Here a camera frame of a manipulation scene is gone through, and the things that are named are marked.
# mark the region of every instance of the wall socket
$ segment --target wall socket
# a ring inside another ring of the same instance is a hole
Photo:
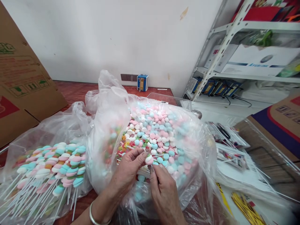
[[[121,73],[121,80],[123,81],[138,81],[138,75],[134,74],[123,74]]]

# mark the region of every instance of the red logo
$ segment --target red logo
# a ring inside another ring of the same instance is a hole
[[[19,110],[18,107],[0,95],[0,119]]]
[[[294,103],[294,104],[296,104],[296,105],[298,105],[298,106],[300,106],[300,96],[292,99],[291,102]]]

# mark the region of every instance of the white wall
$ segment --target white wall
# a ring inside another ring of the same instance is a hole
[[[150,87],[181,97],[222,0],[2,2],[52,79],[147,74]]]

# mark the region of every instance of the metal shelf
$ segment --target metal shelf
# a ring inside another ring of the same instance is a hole
[[[187,96],[189,99],[192,99],[194,94],[190,94],[189,92],[187,92]],[[250,105],[249,103],[237,99],[237,98],[228,98],[229,101],[227,100],[227,98],[222,98],[222,97],[210,97],[207,95],[200,95],[197,98],[197,102],[202,102],[202,103],[213,103],[213,104],[221,104],[221,105],[230,105],[230,106],[239,106],[239,107],[251,107],[251,108],[258,108],[258,109],[264,109],[267,108],[269,106],[271,106],[271,103],[266,103],[266,102],[258,102],[258,101],[252,101],[252,100],[246,100],[247,102],[251,103],[252,105]]]
[[[200,73],[203,73],[204,75],[206,75],[208,71],[208,69],[205,67],[197,67],[196,70],[199,71]],[[263,76],[255,76],[255,75],[219,73],[215,71],[212,72],[212,77],[300,83],[300,77],[272,77],[272,76],[263,77]]]
[[[210,35],[227,31],[233,23],[212,29]],[[263,21],[241,21],[235,27],[235,32],[247,30],[272,30],[275,33],[300,33],[300,25],[296,22],[263,22]]]

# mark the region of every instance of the woman's hand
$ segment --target woman's hand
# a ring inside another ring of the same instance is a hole
[[[175,180],[163,165],[150,168],[151,194],[154,207],[164,225],[187,224],[179,205]]]
[[[120,200],[132,188],[138,170],[145,165],[147,155],[148,153],[142,148],[135,148],[123,155],[108,185],[108,188],[118,195]]]

